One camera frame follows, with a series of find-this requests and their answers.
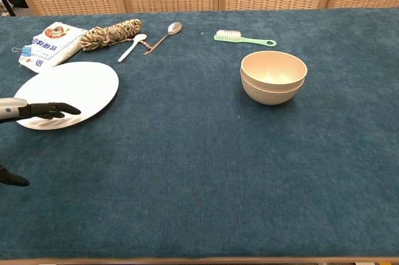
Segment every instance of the stacked bowl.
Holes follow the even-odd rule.
[[[241,61],[241,82],[253,100],[277,105],[291,99],[305,82],[307,67],[284,52],[259,51]]]

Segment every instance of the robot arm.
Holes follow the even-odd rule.
[[[63,118],[62,112],[80,114],[80,110],[66,103],[39,103],[28,104],[24,99],[0,99],[0,123],[15,122],[31,117],[45,119]],[[10,173],[7,168],[0,165],[0,183],[15,186],[28,186],[29,181],[21,176]]]
[[[66,103],[39,103],[28,104],[24,99],[4,98],[0,99],[0,123],[14,122],[31,117],[41,117],[45,119],[62,118],[65,115],[80,114],[80,110]]]

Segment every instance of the brush handle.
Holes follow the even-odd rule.
[[[251,44],[264,45],[268,47],[275,47],[277,43],[272,39],[247,39],[246,37],[242,37],[240,42],[249,42]]]

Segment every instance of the white plate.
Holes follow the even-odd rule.
[[[39,117],[17,121],[36,130],[53,130],[80,123],[92,117],[113,99],[119,79],[115,71],[99,62],[70,62],[53,67],[28,80],[15,94],[29,104],[62,102],[81,111],[65,113],[64,118],[44,120]]]

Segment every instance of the silver spoon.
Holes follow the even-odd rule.
[[[127,55],[129,55],[129,53],[131,53],[131,51],[135,48],[135,46],[138,44],[138,42],[144,41],[147,38],[147,36],[145,34],[137,34],[134,38],[133,38],[133,45],[131,45],[129,47],[129,49],[127,49],[125,51],[125,53],[122,54],[121,57],[119,57],[118,62],[121,62],[122,60],[124,60],[126,58]]]
[[[162,37],[154,46],[151,47],[150,50],[146,51],[144,55],[147,55],[151,53],[158,45],[167,37],[167,36],[172,36],[173,34],[179,33],[181,31],[181,28],[183,26],[181,25],[180,22],[174,22],[169,25],[168,27],[168,34]]]

